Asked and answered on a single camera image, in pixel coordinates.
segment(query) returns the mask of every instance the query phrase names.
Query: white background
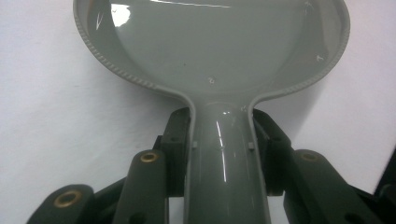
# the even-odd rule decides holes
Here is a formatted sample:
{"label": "white background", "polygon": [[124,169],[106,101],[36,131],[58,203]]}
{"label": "white background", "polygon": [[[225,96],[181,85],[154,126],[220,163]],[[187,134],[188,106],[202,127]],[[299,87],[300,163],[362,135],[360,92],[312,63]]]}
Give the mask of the white background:
{"label": "white background", "polygon": [[[257,105],[351,185],[373,192],[396,143],[396,1],[347,0],[346,52],[318,84]],[[152,147],[174,99],[112,75],[79,37],[72,1],[0,3],[0,223],[25,223],[53,191],[95,191]],[[287,223],[270,199],[274,223]],[[172,201],[181,223],[182,201]]]}

